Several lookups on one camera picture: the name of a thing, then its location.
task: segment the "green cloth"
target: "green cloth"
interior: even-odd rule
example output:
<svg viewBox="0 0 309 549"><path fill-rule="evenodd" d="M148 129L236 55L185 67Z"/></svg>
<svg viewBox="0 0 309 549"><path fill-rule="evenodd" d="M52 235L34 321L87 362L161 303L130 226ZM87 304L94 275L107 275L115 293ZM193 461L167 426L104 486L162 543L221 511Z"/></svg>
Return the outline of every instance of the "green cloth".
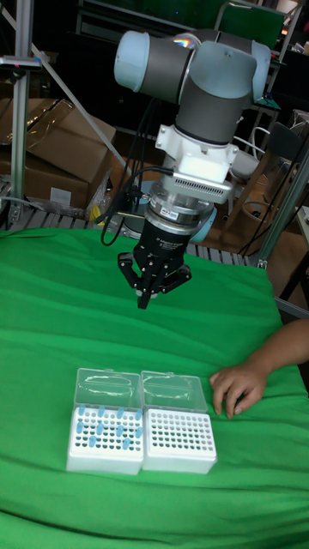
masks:
<svg viewBox="0 0 309 549"><path fill-rule="evenodd" d="M0 238L1 549L309 547L309 403L296 366L216 417L208 377L281 326L262 269L187 256L193 278L136 307L99 231ZM218 463L208 475L66 473L78 368L199 376Z"/></svg>

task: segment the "blue pipette tip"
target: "blue pipette tip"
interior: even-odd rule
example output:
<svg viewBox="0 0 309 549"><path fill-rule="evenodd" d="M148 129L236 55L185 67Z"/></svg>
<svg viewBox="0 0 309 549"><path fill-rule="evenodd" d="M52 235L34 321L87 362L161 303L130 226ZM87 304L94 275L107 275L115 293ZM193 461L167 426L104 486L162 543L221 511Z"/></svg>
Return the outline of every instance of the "blue pipette tip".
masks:
<svg viewBox="0 0 309 549"><path fill-rule="evenodd" d="M143 432L143 428L142 428L142 427L138 427L138 429L137 429L137 431L136 431L136 438L141 438L142 432Z"/></svg>
<svg viewBox="0 0 309 549"><path fill-rule="evenodd" d="M119 408L117 411L117 419L121 419L124 415L124 408Z"/></svg>
<svg viewBox="0 0 309 549"><path fill-rule="evenodd" d="M130 446L130 438L125 438L123 443L123 449L128 449Z"/></svg>
<svg viewBox="0 0 309 549"><path fill-rule="evenodd" d="M136 421L139 421L141 417L142 417L142 410L138 409L136 412Z"/></svg>
<svg viewBox="0 0 309 549"><path fill-rule="evenodd" d="M117 432L116 432L116 436L117 437L121 437L121 435L123 434L124 432L124 426L123 425L120 425L117 429Z"/></svg>
<svg viewBox="0 0 309 549"><path fill-rule="evenodd" d="M98 418L103 418L105 412L105 406L100 406L99 412L98 412Z"/></svg>
<svg viewBox="0 0 309 549"><path fill-rule="evenodd" d="M89 446L90 446L90 448L93 448L94 445L95 445L95 443L96 443L96 437L93 435L93 436L90 437L90 439L89 439Z"/></svg>
<svg viewBox="0 0 309 549"><path fill-rule="evenodd" d="M83 423L82 423L82 420L80 419L77 423L76 432L78 432L78 434L80 435L82 432L82 429L83 429Z"/></svg>

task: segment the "metal frame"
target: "metal frame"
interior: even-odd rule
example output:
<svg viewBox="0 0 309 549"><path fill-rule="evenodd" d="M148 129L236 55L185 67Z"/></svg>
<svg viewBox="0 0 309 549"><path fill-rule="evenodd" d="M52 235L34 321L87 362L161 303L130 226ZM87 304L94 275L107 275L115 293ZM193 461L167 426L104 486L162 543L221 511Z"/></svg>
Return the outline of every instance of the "metal frame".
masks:
<svg viewBox="0 0 309 549"><path fill-rule="evenodd" d="M31 37L33 29L33 0L18 0L16 15L15 57L31 57ZM30 73L14 85L13 142L11 167L11 195L24 197L26 160L27 101L29 96ZM22 213L20 202L12 202L9 220L18 221Z"/></svg>

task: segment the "metal pole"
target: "metal pole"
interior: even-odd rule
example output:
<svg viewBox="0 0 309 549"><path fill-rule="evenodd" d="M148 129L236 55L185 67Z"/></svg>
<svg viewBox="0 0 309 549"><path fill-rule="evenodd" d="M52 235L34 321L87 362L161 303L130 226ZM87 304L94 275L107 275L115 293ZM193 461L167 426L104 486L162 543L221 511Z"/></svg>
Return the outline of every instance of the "metal pole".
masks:
<svg viewBox="0 0 309 549"><path fill-rule="evenodd" d="M261 250L257 254L255 264L267 262L274 250L277 240L290 219L291 214L296 207L297 202L301 197L301 193L306 187L309 180L309 149L306 150L306 155L300 164L300 167L295 175L293 183L290 185L279 211L270 226L267 237L264 240Z"/></svg>
<svg viewBox="0 0 309 549"><path fill-rule="evenodd" d="M3 16L5 17L7 22L12 26L12 28L14 28L14 30L16 30L17 32L18 23L15 21L12 15L8 12L8 10L6 10L6 8L3 8ZM34 56L41 59L42 65L49 72L49 74L51 75L51 78L53 78L55 82L63 89L64 93L69 97L70 101L72 101L72 103L76 106L76 109L78 109L78 111L84 116L84 118L93 128L95 133L104 142L107 148L109 148L112 154L117 158L121 166L125 167L125 160L122 158L122 156L120 156L118 150L111 144L111 142L107 139L104 132L101 130L101 128L99 128L98 124L94 121L94 119L90 116L90 114L87 113L87 111L84 109L84 107L79 102L77 97L69 90L69 88L64 84L64 81L60 78L60 76L58 76L57 72L51 67L51 65L48 63L47 56L45 55L45 53L42 51L39 51L34 44L31 44L31 49ZM131 175L131 169L129 167L127 167L126 171L128 175Z"/></svg>
<svg viewBox="0 0 309 549"><path fill-rule="evenodd" d="M31 57L32 27L33 0L17 0L15 36L15 56L17 59L18 57ZM26 74L14 85L11 195L19 199L24 197L29 82L30 73L27 70ZM12 223L17 222L21 213L21 203L12 202L9 221Z"/></svg>

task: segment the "wire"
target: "wire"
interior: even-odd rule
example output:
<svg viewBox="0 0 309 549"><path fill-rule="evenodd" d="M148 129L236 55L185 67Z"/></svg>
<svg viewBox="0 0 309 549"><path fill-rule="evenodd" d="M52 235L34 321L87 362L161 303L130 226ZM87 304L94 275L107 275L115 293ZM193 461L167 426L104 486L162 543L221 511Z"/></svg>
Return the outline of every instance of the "wire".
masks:
<svg viewBox="0 0 309 549"><path fill-rule="evenodd" d="M296 156L295 156L295 158L294 158L294 161L291 163L291 166L290 166L289 170L287 171L286 175L283 177L283 180L281 181L281 183L280 183L278 189L276 190L275 194L272 196L271 201L270 201L270 204L268 205L268 207L267 207L267 209L266 209L266 212L264 213L264 216L263 216L263 218L261 219L261 222L260 222L260 224L258 225L256 231L254 232L254 234L253 234L251 240L250 240L247 244L245 244L245 246L243 246L243 247L241 248L241 250L239 250L239 252L238 252L239 254L241 254L241 253L243 252L243 256L244 256L244 255L246 254L246 252L249 250L250 246L253 244L253 242L255 242L256 240L258 240L258 238L260 238L261 236L263 236L263 235L268 231L268 229L271 227L272 223L271 223L271 225L270 225L267 229L264 229L260 234L258 234L259 231L260 231L260 229L261 229L261 226L263 226L263 223L264 223L264 221L265 221L265 219L266 219L268 213L270 212L270 210L271 210L271 208L272 208L272 206L273 206L273 203L274 203L275 199L277 198L277 196L278 196L279 192L281 191L283 185L284 185L285 182L287 181L287 178L289 178L290 175L292 174L292 172L293 172L293 170L294 170L294 166L295 166L295 164L297 164L298 158L300 157L303 148L306 147L306 145L307 145L308 142L309 142L309 135L308 135L308 136L306 137L306 139L301 143L300 148L299 148L299 150L298 150L298 152L297 152L297 154L296 154Z"/></svg>
<svg viewBox="0 0 309 549"><path fill-rule="evenodd" d="M170 168L164 168L162 166L146 166L144 168L141 168L140 170L137 170L135 173L132 173L129 177L129 179L126 181L126 183L124 184L124 188L123 188L123 193L125 193L127 191L127 189L130 187L130 185L132 184L132 182L134 181L135 177L137 175L139 175L140 173L144 173L144 172L160 172L160 173L164 173L165 175L169 175L169 176L172 176L173 175L173 170L170 169ZM120 226L117 230L117 233L115 234L115 236L113 237L113 239L111 240L111 242L105 242L104 240L104 237L106 235L106 231L107 231L107 228L111 222L111 219L112 219L112 216L114 215L115 213L115 210L114 211L111 211L110 214L107 216L107 220L105 222L105 225L102 229L102 233L101 233L101 243L104 245L104 246L111 246L118 238L118 235L120 234L120 231L121 231L121 228L122 228L122 225L124 224L124 218L122 219L121 223L120 223ZM95 220L95 224L97 225L98 223L100 223L101 221L103 221L104 219L106 218L106 215L101 215L100 217L98 217L96 220Z"/></svg>
<svg viewBox="0 0 309 549"><path fill-rule="evenodd" d="M294 211L294 213L293 213L291 219L288 221L287 225L285 225L283 231L286 231L287 228L288 228L288 226L291 225L291 223L293 223L293 221L294 221L296 215L299 213L300 209L303 207L304 202L306 201L306 199L307 199L308 197L309 197L309 191L307 191L307 193L305 194L305 196L304 196L304 198L302 199L302 201L301 201L299 207L297 207L297 209ZM266 229L264 229L263 232L261 232L261 234L258 236L258 238L261 237L261 236L263 236L270 228L271 228L271 225L268 226L268 227L266 227ZM256 250L252 251L252 252L248 255L248 257L254 256L255 254L258 253L258 251L259 251L259 248L257 248Z"/></svg>
<svg viewBox="0 0 309 549"><path fill-rule="evenodd" d="M42 206L40 206L39 204L35 204L34 202L30 202L29 200L22 200L22 198L14 198L13 196L1 196L0 205L2 200L19 202L20 204L26 204L26 206L31 206L33 208L40 209L42 212L45 212L44 208L42 208Z"/></svg>

